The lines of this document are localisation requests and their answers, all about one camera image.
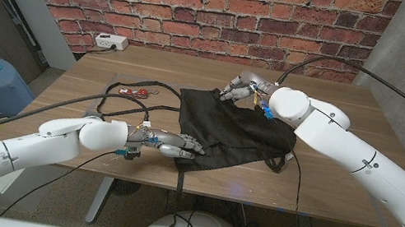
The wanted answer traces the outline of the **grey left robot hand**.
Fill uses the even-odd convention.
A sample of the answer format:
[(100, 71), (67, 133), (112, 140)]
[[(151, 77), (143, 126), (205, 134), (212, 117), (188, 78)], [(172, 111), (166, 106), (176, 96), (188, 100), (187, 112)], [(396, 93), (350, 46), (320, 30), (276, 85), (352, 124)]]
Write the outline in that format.
[(155, 147), (164, 156), (192, 160), (196, 155), (204, 155), (203, 146), (193, 137), (184, 134), (174, 134), (155, 127), (128, 127), (128, 147)]

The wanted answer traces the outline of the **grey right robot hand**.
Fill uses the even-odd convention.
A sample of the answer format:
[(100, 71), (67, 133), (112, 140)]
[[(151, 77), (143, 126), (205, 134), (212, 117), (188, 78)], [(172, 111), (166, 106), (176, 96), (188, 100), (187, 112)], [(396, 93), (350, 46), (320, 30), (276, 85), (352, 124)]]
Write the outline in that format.
[(220, 93), (221, 101), (237, 101), (245, 99), (255, 93), (259, 95), (272, 95), (279, 88), (277, 83), (266, 81), (253, 72), (241, 72), (229, 82)]

